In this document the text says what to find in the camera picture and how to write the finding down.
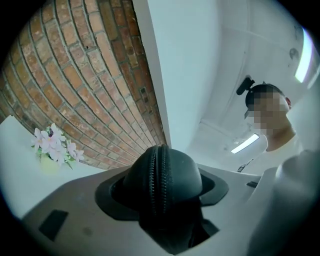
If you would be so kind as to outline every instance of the yellow vase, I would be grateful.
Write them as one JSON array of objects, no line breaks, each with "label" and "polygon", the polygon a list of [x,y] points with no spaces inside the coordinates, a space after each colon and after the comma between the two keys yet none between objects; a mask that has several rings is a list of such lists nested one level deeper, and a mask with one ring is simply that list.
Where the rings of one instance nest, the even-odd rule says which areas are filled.
[{"label": "yellow vase", "polygon": [[40,165],[41,170],[46,174],[56,174],[60,168],[58,162],[53,161],[49,156],[46,154],[42,154],[40,157]]}]

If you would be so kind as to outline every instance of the white shirt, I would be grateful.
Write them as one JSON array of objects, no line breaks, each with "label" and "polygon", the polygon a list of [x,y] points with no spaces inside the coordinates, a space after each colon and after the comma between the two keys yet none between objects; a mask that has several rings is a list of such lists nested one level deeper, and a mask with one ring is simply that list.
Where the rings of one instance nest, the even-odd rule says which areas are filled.
[{"label": "white shirt", "polygon": [[239,173],[262,175],[265,170],[278,168],[285,160],[300,154],[303,147],[297,135],[286,144],[273,151],[264,151],[255,159],[239,167]]}]

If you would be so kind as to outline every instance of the light fixture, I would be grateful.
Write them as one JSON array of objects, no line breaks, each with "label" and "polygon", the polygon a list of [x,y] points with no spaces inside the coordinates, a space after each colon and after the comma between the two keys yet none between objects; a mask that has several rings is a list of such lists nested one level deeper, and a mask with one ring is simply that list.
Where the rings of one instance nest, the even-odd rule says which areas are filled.
[{"label": "light fixture", "polygon": [[303,47],[302,47],[302,54],[301,54],[301,59],[299,62],[299,66],[296,69],[295,72],[295,78],[298,79],[300,83],[302,83],[306,77],[310,61],[311,61],[311,56],[312,56],[312,40],[308,33],[303,30]]},{"label": "light fixture", "polygon": [[248,138],[244,143],[237,146],[235,149],[231,150],[231,152],[236,154],[239,151],[243,150],[244,148],[248,147],[250,144],[254,143],[257,139],[259,139],[259,135],[255,133],[250,138]]}]

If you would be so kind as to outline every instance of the man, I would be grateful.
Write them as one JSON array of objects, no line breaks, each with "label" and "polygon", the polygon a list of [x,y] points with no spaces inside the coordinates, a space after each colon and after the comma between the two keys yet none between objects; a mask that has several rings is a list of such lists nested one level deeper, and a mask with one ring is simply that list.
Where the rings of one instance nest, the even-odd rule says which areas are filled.
[{"label": "man", "polygon": [[291,101],[272,84],[259,84],[248,89],[245,97],[248,116],[255,128],[265,136],[267,148],[255,159],[239,167],[238,172],[262,175],[270,168],[277,168],[286,159],[303,151],[286,114]]}]

